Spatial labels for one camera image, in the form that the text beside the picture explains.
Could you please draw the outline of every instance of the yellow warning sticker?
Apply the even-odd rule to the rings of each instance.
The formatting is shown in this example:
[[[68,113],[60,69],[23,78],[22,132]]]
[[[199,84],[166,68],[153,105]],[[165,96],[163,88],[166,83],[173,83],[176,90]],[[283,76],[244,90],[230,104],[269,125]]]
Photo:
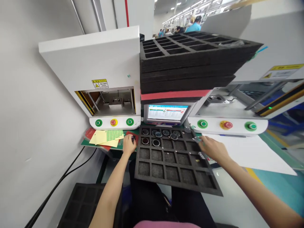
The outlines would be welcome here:
[[[92,83],[95,89],[109,88],[108,82],[106,79],[97,79],[92,80]]]
[[[266,78],[270,78],[271,77],[271,73],[270,74],[267,74],[266,76],[264,76],[263,78],[266,79]]]
[[[291,69],[300,69],[304,64],[295,64],[295,65],[283,65],[283,66],[274,66],[270,70],[291,70]]]
[[[260,80],[271,79],[286,79],[291,76],[294,72],[302,68],[304,64],[294,64],[294,65],[282,65],[282,66],[274,66],[268,72],[266,72]]]

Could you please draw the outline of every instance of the white paper sheet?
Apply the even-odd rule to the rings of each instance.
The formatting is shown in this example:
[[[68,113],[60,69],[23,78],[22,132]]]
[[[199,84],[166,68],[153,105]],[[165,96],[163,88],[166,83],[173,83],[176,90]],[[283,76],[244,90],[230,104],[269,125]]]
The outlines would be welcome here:
[[[229,156],[240,166],[277,173],[296,172],[258,136],[247,138],[204,134],[225,144]]]

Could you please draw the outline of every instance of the monitor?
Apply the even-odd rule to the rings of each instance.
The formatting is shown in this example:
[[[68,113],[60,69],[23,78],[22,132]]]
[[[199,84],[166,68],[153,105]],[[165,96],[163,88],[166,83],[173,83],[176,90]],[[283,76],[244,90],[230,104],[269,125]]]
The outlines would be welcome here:
[[[155,125],[181,125],[195,103],[168,102],[146,104],[144,107],[144,122]]]

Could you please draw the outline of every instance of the round component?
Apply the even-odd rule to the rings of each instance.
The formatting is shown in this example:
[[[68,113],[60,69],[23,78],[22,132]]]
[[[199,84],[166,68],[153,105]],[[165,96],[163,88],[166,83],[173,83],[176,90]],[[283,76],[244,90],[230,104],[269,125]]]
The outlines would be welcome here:
[[[161,145],[160,141],[158,141],[157,139],[154,139],[152,141],[152,145],[155,146],[155,147],[159,147]]]
[[[100,119],[96,120],[95,125],[100,127],[102,125],[102,121]]]
[[[163,134],[164,136],[169,136],[169,135],[170,135],[170,131],[168,131],[168,130],[163,130],[163,131],[162,131],[162,134]]]
[[[157,137],[157,138],[162,137],[162,133],[159,131],[155,132],[155,137]]]
[[[149,144],[149,140],[147,138],[142,138],[142,144],[148,145]]]
[[[197,122],[197,125],[199,128],[205,129],[206,127],[208,127],[208,122],[205,120],[199,120]]]
[[[233,127],[233,124],[231,122],[226,122],[224,123],[224,127],[230,129]]]
[[[149,131],[148,131],[147,129],[144,129],[144,130],[142,131],[142,134],[143,134],[143,135],[148,135],[148,134],[149,134]]]
[[[257,127],[256,127],[255,124],[252,123],[252,124],[249,124],[249,125],[248,125],[248,128],[250,128],[250,129],[256,129]]]
[[[181,135],[179,131],[173,131],[173,133],[176,134],[177,137],[180,137],[180,135]]]
[[[134,120],[132,118],[127,119],[126,124],[128,126],[132,126],[134,124]]]
[[[245,128],[248,131],[255,131],[257,129],[257,125],[254,122],[248,121],[245,123]]]
[[[229,130],[230,128],[233,127],[233,124],[226,120],[221,121],[221,123],[219,125],[224,130]]]
[[[177,136],[176,134],[171,134],[171,135],[170,135],[170,138],[171,138],[172,140],[177,140],[177,139],[178,139],[178,136]]]
[[[111,124],[111,126],[115,127],[118,124],[118,120],[117,119],[111,119],[110,124]]]

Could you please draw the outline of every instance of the blue shirt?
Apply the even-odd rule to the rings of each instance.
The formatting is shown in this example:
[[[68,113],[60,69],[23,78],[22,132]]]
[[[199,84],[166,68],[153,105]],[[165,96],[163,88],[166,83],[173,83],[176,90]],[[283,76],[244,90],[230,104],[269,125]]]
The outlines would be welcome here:
[[[200,31],[201,28],[202,27],[198,23],[194,23],[193,25],[187,28],[186,32]]]

